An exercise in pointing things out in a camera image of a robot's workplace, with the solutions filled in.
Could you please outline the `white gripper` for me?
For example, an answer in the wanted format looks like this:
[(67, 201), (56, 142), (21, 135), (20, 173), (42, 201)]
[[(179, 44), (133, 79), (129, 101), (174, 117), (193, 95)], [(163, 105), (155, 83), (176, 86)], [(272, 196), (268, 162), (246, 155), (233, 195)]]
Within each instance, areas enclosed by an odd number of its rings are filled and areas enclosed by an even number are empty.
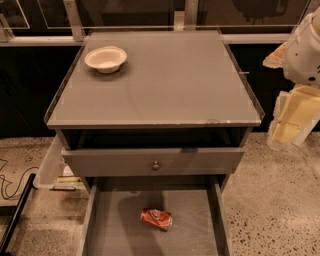
[(308, 14), (287, 44), (278, 46), (262, 64), (273, 69), (283, 67), (285, 78), (297, 83), (276, 99), (267, 145), (273, 150), (300, 146), (320, 121), (320, 7)]

